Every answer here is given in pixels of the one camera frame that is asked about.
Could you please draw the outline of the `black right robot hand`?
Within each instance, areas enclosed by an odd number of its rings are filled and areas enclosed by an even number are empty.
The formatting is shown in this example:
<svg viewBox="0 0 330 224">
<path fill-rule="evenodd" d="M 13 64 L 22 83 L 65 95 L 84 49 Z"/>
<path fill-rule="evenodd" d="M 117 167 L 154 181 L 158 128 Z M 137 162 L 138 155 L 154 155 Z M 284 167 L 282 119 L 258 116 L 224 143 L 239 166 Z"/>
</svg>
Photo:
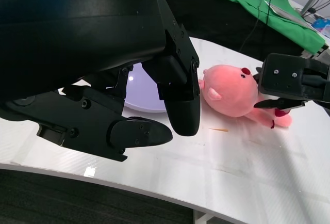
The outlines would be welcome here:
<svg viewBox="0 0 330 224">
<path fill-rule="evenodd" d="M 329 112 L 329 65 L 315 59 L 272 53 L 257 68 L 258 90 L 278 97 L 254 107 L 276 109 L 280 115 L 313 101 Z"/>
</svg>

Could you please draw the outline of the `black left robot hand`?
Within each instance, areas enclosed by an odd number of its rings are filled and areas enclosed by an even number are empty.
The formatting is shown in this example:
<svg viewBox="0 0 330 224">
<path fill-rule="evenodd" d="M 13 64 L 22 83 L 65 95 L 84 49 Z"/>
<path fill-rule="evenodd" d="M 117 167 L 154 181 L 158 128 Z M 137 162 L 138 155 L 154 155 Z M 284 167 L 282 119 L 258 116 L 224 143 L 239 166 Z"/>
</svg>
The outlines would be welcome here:
<svg viewBox="0 0 330 224">
<path fill-rule="evenodd" d="M 140 63 L 170 126 L 123 117 Z M 1 117 L 38 136 L 115 161 L 200 125 L 199 58 L 166 0 L 1 0 Z"/>
</svg>

